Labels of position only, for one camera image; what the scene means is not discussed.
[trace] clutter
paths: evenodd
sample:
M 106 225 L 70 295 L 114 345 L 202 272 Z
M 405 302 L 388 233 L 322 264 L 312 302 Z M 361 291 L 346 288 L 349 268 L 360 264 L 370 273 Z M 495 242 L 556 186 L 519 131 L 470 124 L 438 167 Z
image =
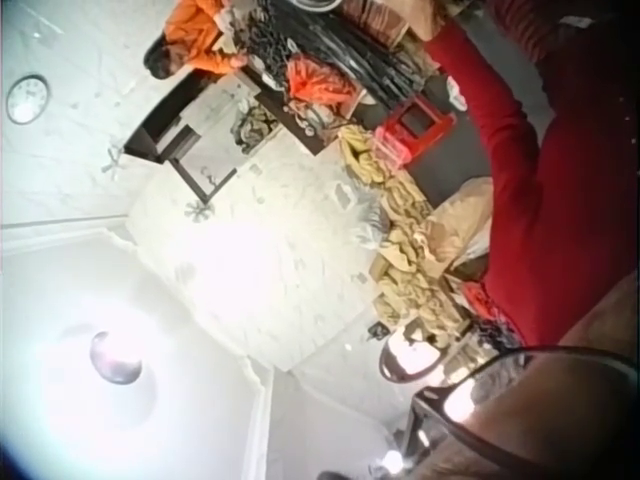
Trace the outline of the clutter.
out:
M 376 129 L 374 154 L 399 170 L 431 148 L 454 123 L 452 115 L 439 112 L 423 95 L 417 95 Z
M 356 91 L 338 69 L 300 53 L 289 60 L 287 79 L 291 97 L 319 105 L 336 106 Z
M 235 30 L 234 43 L 239 50 L 260 59 L 260 73 L 267 73 L 279 88 L 288 92 L 287 63 L 294 52 L 281 32 L 271 16 L 256 9 L 247 16 L 242 28 Z
M 422 90 L 424 78 L 414 65 L 397 58 L 335 12 L 317 15 L 288 2 L 258 3 L 270 28 L 286 35 L 302 53 L 338 68 L 387 110 Z
M 378 318 L 391 330 L 418 318 L 435 336 L 435 346 L 446 348 L 463 320 L 439 284 L 425 274 L 424 252 L 413 238 L 431 213 L 426 198 L 405 171 L 393 172 L 372 153 L 371 132 L 350 125 L 340 129 L 338 138 L 347 167 L 362 184 L 379 192 L 390 221 L 376 260 L 382 292 L 374 300 Z
M 249 155 L 278 125 L 278 120 L 262 105 L 244 100 L 238 106 L 238 115 L 231 127 L 231 134 L 242 153 Z

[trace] ceiling light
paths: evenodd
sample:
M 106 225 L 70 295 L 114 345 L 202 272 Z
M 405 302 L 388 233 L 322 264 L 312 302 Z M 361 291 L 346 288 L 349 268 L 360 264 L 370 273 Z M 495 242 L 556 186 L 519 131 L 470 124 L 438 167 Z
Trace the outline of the ceiling light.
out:
M 382 466 L 386 468 L 391 475 L 397 475 L 404 468 L 402 454 L 396 450 L 389 450 L 382 459 Z
M 431 442 L 429 441 L 427 434 L 424 433 L 424 430 L 418 430 L 418 438 L 420 439 L 420 441 L 425 447 L 428 447 L 429 445 L 431 445 Z
M 97 333 L 91 340 L 89 358 L 103 379 L 117 385 L 129 385 L 142 373 L 136 346 L 125 335 Z

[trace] plastic bag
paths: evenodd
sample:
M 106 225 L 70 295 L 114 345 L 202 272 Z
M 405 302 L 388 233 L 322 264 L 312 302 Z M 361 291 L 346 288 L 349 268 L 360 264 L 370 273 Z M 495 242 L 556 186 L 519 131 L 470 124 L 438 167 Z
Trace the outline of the plastic bag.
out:
M 287 64 L 289 93 L 307 103 L 338 105 L 353 98 L 354 85 L 339 70 L 302 54 Z
M 360 206 L 357 216 L 358 223 L 352 228 L 351 234 L 361 247 L 367 250 L 377 250 L 383 240 L 387 238 L 391 222 L 375 192 L 360 189 L 358 194 L 358 205 Z

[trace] orange cloth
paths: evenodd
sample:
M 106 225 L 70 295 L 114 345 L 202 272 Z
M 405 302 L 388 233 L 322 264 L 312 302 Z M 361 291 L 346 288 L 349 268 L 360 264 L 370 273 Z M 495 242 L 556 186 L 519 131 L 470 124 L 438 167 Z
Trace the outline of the orange cloth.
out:
M 222 11 L 222 0 L 180 0 L 164 27 L 169 43 L 186 45 L 187 64 L 213 73 L 229 73 L 232 55 L 211 51 L 220 34 L 214 17 Z

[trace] light bulb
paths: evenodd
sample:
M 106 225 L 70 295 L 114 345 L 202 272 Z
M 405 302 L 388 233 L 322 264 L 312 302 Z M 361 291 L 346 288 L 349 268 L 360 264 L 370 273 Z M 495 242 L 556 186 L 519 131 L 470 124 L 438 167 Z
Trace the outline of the light bulb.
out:
M 402 454 L 396 450 L 389 450 L 382 459 L 382 466 L 386 468 L 391 475 L 397 475 L 404 468 Z

